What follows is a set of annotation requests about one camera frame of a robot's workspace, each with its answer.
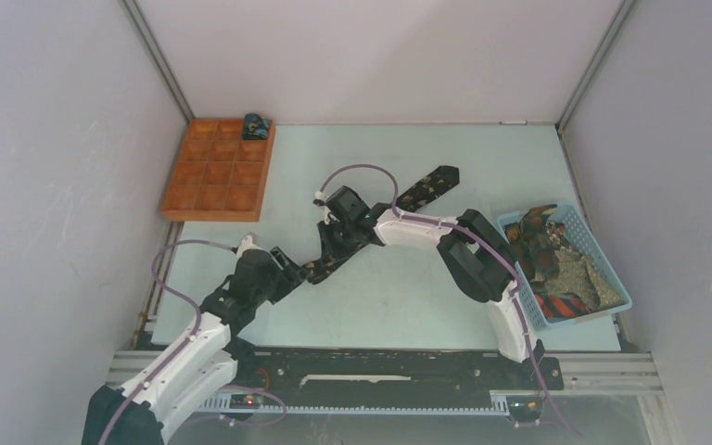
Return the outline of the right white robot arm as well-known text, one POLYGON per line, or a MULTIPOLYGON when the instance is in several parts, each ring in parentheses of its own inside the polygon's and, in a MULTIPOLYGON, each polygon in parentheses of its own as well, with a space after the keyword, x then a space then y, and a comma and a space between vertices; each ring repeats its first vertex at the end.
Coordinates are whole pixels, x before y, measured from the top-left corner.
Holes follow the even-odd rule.
POLYGON ((425 187, 420 194, 407 191, 394 204, 368 206, 347 186, 334 194, 317 191, 314 204, 324 211, 317 229, 319 259, 305 264, 307 280, 323 282, 360 250, 379 247, 434 249, 457 287, 487 307, 498 338, 502 375, 513 387, 534 381, 543 352, 517 300, 518 279, 509 245, 476 210, 458 217, 432 217, 419 210, 439 193, 425 187))

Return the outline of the black gold floral tie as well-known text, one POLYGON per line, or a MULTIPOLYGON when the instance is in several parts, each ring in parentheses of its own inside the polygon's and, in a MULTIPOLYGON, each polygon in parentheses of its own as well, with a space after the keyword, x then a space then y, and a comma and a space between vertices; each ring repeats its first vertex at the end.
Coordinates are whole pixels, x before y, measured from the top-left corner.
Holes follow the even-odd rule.
MULTIPOLYGON (((456 185, 459 184, 459 182, 460 177, 458 168, 453 166, 441 165, 437 167, 434 171, 423 176, 422 179, 417 181, 403 193, 399 194, 398 197, 394 198, 393 204, 396 205, 400 210, 408 212, 417 212, 427 204, 433 202, 437 198, 447 193, 449 190, 453 189, 456 185)), ((316 195, 316 198, 313 203, 324 209, 324 202, 331 195, 327 195, 324 192, 319 192, 316 195)), ((386 211, 386 213, 390 214, 391 212, 391 205, 388 204, 388 210, 386 211)), ((304 268, 307 270, 307 281, 312 285, 322 283, 325 279, 330 277, 335 272, 316 271, 316 267, 313 263, 317 260, 308 261, 304 264, 304 268)))

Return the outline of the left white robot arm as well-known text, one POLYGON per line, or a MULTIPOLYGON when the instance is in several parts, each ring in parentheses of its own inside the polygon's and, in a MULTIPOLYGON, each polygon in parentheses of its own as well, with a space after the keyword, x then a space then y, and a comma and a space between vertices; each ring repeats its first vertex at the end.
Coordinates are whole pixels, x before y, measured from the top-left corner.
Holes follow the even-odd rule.
POLYGON ((188 296, 194 317, 170 346, 131 379, 98 389, 88 403, 84 444, 165 444, 217 389, 245 386, 256 374, 248 345, 227 349, 258 308, 302 285, 308 269, 280 248, 266 250, 253 234, 228 251, 235 269, 201 303, 188 296))

